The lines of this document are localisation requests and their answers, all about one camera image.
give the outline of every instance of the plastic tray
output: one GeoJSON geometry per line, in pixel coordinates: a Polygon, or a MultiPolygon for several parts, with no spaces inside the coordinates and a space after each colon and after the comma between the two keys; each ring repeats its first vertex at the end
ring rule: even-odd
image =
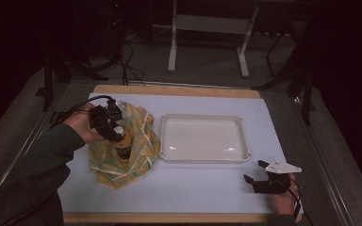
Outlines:
{"type": "Polygon", "coordinates": [[[251,154],[241,121],[227,115],[167,114],[160,157],[165,162],[243,163],[251,154]]]}

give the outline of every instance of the crumpled cloth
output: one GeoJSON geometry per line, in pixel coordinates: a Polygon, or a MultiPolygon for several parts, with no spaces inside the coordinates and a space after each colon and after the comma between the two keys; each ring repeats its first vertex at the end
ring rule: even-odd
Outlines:
{"type": "Polygon", "coordinates": [[[89,145],[90,171],[98,182],[115,189],[130,185],[145,176],[158,159],[160,139],[153,131],[154,117],[143,107],[121,102],[123,112],[121,127],[131,135],[129,160],[121,159],[108,141],[89,145]]]}

